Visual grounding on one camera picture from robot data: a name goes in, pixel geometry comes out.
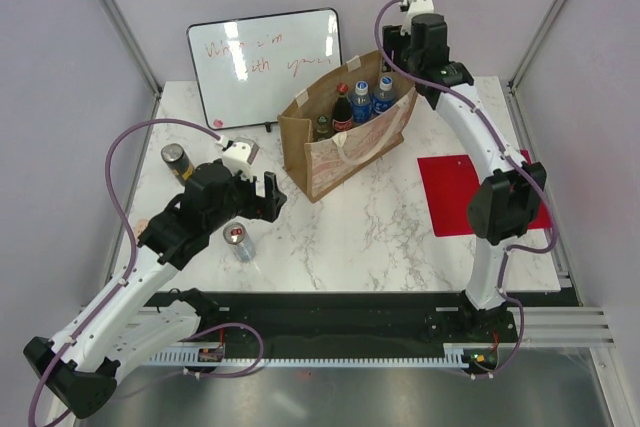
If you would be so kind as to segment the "blue-label water bottle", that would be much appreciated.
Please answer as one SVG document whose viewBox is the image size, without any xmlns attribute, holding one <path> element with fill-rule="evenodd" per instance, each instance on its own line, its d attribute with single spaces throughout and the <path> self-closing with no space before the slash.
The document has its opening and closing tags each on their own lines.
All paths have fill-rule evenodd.
<svg viewBox="0 0 640 427">
<path fill-rule="evenodd" d="M 357 125 L 367 123 L 372 116 L 372 101 L 366 81 L 357 81 L 350 98 L 353 121 Z"/>
<path fill-rule="evenodd" d="M 371 98 L 372 113 L 374 116 L 382 115 L 388 111 L 396 101 L 393 79 L 390 76 L 382 77 L 374 89 Z"/>
</svg>

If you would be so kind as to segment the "brown canvas tote bag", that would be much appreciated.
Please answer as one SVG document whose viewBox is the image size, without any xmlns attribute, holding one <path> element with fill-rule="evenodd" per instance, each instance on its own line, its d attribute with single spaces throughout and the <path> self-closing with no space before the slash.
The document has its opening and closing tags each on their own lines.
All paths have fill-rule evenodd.
<svg viewBox="0 0 640 427">
<path fill-rule="evenodd" d="M 376 85 L 386 75 L 382 66 L 377 51 L 356 56 L 300 91 L 278 116 L 284 170 L 310 201 L 318 201 L 404 141 L 417 92 L 413 82 L 395 72 L 388 74 L 397 95 L 389 110 L 343 134 L 314 139 L 315 122 L 331 112 L 337 86 L 354 88 L 358 81 Z"/>
</svg>

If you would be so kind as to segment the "clear soda water bottle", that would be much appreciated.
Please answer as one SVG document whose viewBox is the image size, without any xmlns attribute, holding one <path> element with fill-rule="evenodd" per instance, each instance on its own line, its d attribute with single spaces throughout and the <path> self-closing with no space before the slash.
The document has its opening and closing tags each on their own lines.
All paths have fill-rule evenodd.
<svg viewBox="0 0 640 427">
<path fill-rule="evenodd" d="M 324 140 L 328 140 L 330 139 L 331 136 L 328 133 L 318 133 L 315 136 L 315 142 L 320 142 L 320 141 L 324 141 Z"/>
</svg>

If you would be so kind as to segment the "Coca-Cola glass bottle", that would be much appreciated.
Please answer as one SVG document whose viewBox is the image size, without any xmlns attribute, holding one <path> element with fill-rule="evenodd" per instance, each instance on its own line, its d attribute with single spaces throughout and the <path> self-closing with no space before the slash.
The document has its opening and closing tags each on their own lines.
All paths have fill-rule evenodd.
<svg viewBox="0 0 640 427">
<path fill-rule="evenodd" d="M 331 125 L 335 133 L 346 132 L 353 128 L 353 112 L 348 98 L 349 87 L 339 83 L 336 88 L 337 99 L 331 114 Z"/>
</svg>

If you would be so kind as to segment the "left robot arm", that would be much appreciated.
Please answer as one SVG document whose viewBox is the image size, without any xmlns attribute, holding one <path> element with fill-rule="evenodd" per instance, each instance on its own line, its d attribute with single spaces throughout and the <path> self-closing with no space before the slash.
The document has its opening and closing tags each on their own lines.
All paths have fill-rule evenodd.
<svg viewBox="0 0 640 427">
<path fill-rule="evenodd" d="M 149 357 L 194 336 L 219 329 L 217 305 L 196 288 L 179 293 L 165 312 L 126 332 L 130 320 L 157 291 L 209 245 L 211 235 L 236 217 L 275 222 L 286 195 L 273 172 L 265 193 L 222 160 L 198 166 L 184 191 L 152 217 L 134 238 L 136 259 L 113 277 L 87 307 L 51 338 L 34 337 L 23 354 L 49 389 L 78 419 L 100 410 L 118 384 Z"/>
</svg>

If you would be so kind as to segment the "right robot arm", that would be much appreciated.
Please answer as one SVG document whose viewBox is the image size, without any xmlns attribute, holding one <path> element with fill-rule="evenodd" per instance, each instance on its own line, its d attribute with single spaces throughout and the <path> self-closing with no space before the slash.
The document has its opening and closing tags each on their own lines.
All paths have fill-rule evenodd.
<svg viewBox="0 0 640 427">
<path fill-rule="evenodd" d="M 386 64 L 413 81 L 417 92 L 447 123 L 470 158 L 479 187 L 467 207 L 476 237 L 471 278 L 464 294 L 472 306 L 458 315 L 467 339 L 483 339 L 494 328 L 490 310 L 506 300 L 508 253 L 537 218 L 547 178 L 541 163 L 529 163 L 491 120 L 466 66 L 450 58 L 448 27 L 440 14 L 415 16 L 404 32 L 377 26 Z"/>
</svg>

